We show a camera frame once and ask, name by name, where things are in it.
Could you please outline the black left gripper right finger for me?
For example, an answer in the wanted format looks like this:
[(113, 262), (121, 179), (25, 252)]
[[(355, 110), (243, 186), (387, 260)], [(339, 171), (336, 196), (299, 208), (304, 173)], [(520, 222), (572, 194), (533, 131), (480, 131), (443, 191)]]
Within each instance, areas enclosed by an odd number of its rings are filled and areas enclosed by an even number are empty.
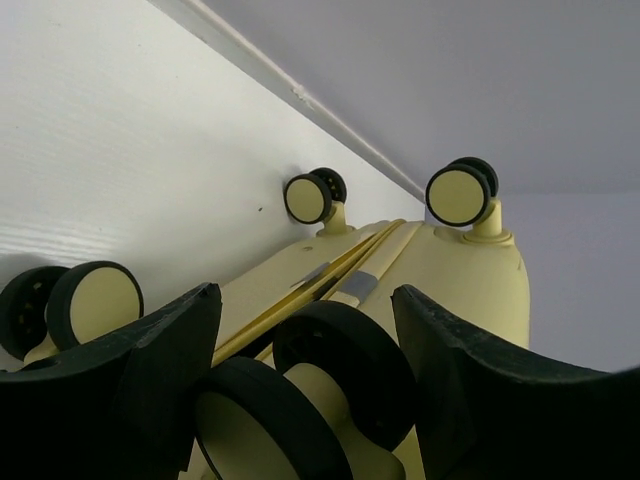
[(392, 305), (418, 385), (429, 479), (635, 479), (639, 371), (578, 367), (516, 346), (404, 285)]

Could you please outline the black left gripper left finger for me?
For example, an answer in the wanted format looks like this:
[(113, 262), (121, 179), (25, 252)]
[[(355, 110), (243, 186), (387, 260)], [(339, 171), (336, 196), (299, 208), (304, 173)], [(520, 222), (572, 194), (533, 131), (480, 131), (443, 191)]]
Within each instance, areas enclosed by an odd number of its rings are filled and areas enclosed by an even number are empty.
[(176, 479), (194, 444), (189, 397), (221, 317), (204, 283), (89, 343), (1, 375), (4, 479)]

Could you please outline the yellow hard-shell suitcase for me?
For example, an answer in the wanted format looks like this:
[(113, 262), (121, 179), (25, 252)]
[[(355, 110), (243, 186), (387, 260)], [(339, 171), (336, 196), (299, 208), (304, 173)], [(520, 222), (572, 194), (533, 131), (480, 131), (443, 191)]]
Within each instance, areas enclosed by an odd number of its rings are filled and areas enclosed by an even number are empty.
[[(293, 177), (286, 210), (319, 231), (218, 285), (218, 335), (190, 391), (194, 444), (176, 479), (429, 479), (391, 297), (413, 286), (527, 346), (528, 275), (498, 190), (487, 162), (463, 157), (426, 186), (431, 222), (355, 228), (337, 172)], [(1, 345), (19, 371), (154, 312), (121, 264), (33, 268), (2, 290)]]

